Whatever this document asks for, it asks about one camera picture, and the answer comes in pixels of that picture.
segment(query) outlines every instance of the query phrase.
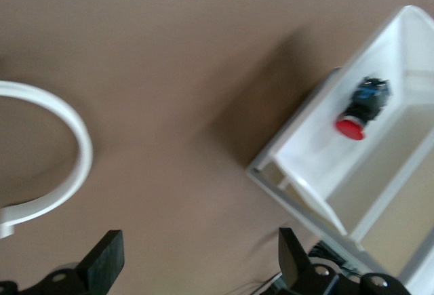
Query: screw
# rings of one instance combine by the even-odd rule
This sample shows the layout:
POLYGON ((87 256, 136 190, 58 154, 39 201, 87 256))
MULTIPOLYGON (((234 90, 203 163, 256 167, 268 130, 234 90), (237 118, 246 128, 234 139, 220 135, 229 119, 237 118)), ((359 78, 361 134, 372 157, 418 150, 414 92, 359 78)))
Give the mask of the screw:
POLYGON ((320 276, 328 276, 330 274, 330 272, 328 271, 327 268, 325 268, 324 266, 316 266, 315 267, 315 272, 320 275, 320 276))
POLYGON ((388 286, 387 281, 385 281, 384 278, 382 278, 380 276, 371 277, 371 281, 375 286, 378 286, 378 287, 387 287, 388 286))
POLYGON ((66 278, 66 273, 58 273, 57 275, 55 275, 53 277, 52 281, 54 283, 57 283, 58 281, 61 281, 61 280, 65 279, 65 278, 66 278))

